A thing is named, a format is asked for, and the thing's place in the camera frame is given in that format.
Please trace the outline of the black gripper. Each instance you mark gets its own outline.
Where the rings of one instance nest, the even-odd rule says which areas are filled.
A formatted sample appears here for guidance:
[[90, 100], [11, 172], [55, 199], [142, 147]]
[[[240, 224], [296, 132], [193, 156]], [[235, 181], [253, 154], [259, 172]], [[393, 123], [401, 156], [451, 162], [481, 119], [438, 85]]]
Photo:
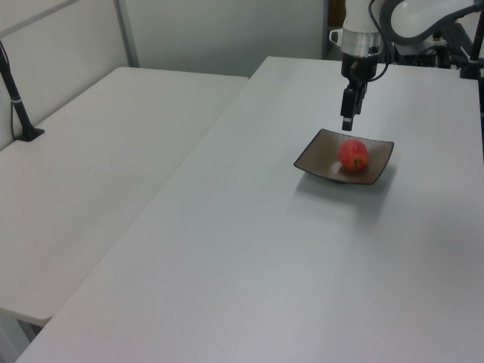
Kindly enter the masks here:
[[368, 88], [368, 81], [375, 77], [377, 65], [377, 55], [371, 57], [355, 57], [350, 54], [343, 54], [341, 75], [349, 82], [349, 87], [343, 92], [340, 111], [340, 115], [343, 118], [343, 131], [351, 131], [355, 115], [361, 113], [362, 103]]

